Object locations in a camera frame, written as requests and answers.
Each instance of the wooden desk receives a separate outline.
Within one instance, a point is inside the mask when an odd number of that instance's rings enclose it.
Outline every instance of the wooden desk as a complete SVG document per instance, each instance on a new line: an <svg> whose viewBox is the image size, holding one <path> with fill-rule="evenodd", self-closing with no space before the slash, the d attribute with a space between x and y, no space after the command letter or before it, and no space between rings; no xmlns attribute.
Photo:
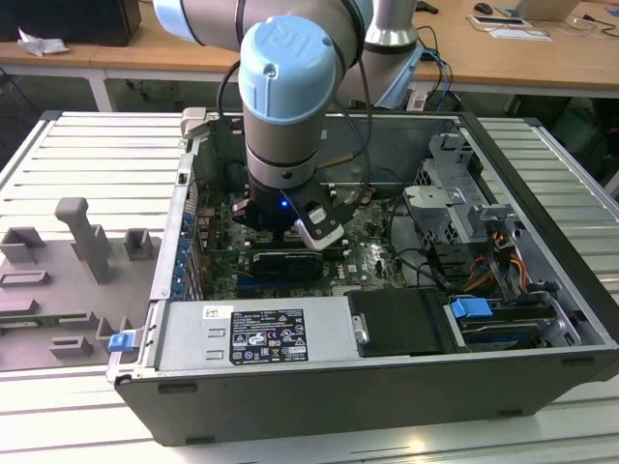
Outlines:
<svg viewBox="0 0 619 464"><path fill-rule="evenodd" d="M478 15L473 10L475 0L430 3L440 10L439 14L418 13L414 22L417 27L428 25L436 31L441 56L454 69L455 90L478 91L486 87L484 91L488 92L488 86L515 86L537 89L535 93L546 95L567 96L578 91L587 94L588 90L612 91L615 98L619 97L619 39L601 34L600 28L595 36L582 36L564 23L533 21L549 32L552 42L495 39L475 30L466 20L469 15ZM604 5L583 2L575 15L584 14L619 24L619 18L609 14ZM420 35L427 46L433 46L428 30Z"/></svg>
<svg viewBox="0 0 619 464"><path fill-rule="evenodd" d="M619 98L619 39L582 36L563 23L541 23L552 42L494 39L466 20L476 0L430 0L439 14L417 13L415 25L432 26L442 57L454 70L452 89L523 95ZM496 0L493 3L504 3ZM71 51L38 58L14 43L0 43L0 66L7 73L66 75L89 80L101 111L114 109L105 80L159 79L219 81L238 54L177 39L159 25L153 8L140 5L142 24L127 47L69 44ZM619 24L603 5L582 3L577 15L588 13ZM421 32L428 46L428 30ZM424 95L438 77L436 65L420 63L411 85Z"/></svg>

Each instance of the metal case panel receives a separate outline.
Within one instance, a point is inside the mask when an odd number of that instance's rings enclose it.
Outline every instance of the metal case panel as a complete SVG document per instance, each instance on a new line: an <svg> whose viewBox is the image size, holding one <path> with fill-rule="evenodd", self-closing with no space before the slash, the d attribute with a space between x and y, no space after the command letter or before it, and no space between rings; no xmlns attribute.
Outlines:
<svg viewBox="0 0 619 464"><path fill-rule="evenodd" d="M535 414L612 354L296 373L125 380L116 391L165 446Z"/></svg>

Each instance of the paper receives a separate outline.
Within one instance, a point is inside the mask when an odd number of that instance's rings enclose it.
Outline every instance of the paper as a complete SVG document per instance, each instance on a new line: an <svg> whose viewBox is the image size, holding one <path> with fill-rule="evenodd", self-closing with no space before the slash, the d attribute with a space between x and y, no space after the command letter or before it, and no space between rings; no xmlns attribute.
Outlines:
<svg viewBox="0 0 619 464"><path fill-rule="evenodd" d="M486 29L495 39L516 39L520 41L552 42L552 39L542 31L523 31L521 29Z"/></svg>
<svg viewBox="0 0 619 464"><path fill-rule="evenodd" d="M26 34L21 28L19 28L19 36L21 39L17 41L17 44L33 55L37 55L39 58L43 57L46 53L53 54L69 51L65 43L60 39L39 39L38 37Z"/></svg>

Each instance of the blue cable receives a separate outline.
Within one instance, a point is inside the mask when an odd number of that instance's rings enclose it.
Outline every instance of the blue cable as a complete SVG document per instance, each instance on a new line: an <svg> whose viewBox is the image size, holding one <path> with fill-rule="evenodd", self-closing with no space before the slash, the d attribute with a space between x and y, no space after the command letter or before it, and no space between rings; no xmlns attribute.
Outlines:
<svg viewBox="0 0 619 464"><path fill-rule="evenodd" d="M436 111L441 110L443 101L445 100L445 97L447 97L447 89L449 89L449 73L447 71L447 67L445 66L445 62L443 60L441 60L440 66L441 66L441 69L443 70L443 74L445 75L445 88L443 89L443 96L441 97L441 100L438 102L438 105L436 106Z"/></svg>
<svg viewBox="0 0 619 464"><path fill-rule="evenodd" d="M447 67L445 66L445 62L443 60L441 60L438 57L438 55L436 55L434 52L430 51L427 48L424 51L424 53L426 53L426 54L428 54L429 56L432 57L432 59L436 62L436 64L438 66L440 66L441 72L445 76L445 88L443 89L443 95L441 96L441 100L438 102L438 105L436 106L436 111L440 111L441 110L441 105L443 104L443 101L445 100L445 97L447 97L447 89L449 89L449 73L447 72Z"/></svg>

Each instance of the blue tab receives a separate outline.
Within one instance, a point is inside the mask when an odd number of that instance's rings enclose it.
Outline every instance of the blue tab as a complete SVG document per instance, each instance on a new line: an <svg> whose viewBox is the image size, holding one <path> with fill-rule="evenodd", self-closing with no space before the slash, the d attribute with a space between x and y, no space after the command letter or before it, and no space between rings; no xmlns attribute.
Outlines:
<svg viewBox="0 0 619 464"><path fill-rule="evenodd" d="M130 353L133 351L134 340L135 333L115 333L109 338L107 350L109 350L110 353Z"/></svg>
<svg viewBox="0 0 619 464"><path fill-rule="evenodd" d="M452 311L460 317L492 317L492 308L484 298L458 298L451 303Z"/></svg>

